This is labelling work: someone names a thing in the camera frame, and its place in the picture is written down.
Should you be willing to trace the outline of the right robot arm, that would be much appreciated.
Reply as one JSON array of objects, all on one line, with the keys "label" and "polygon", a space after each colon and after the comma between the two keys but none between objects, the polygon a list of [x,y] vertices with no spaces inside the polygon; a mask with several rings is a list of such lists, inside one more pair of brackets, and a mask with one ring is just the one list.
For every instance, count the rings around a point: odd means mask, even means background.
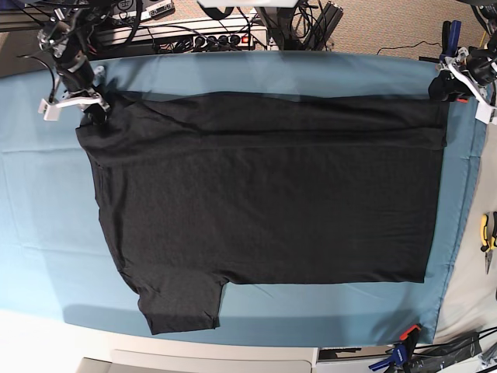
[{"label": "right robot arm", "polygon": [[92,67],[89,60],[89,36],[105,18],[89,4],[55,5],[54,15],[38,33],[40,50],[54,62],[49,69],[52,87],[38,108],[46,121],[58,120],[63,109],[73,106],[94,124],[106,121],[110,112],[102,89],[106,69]]}]

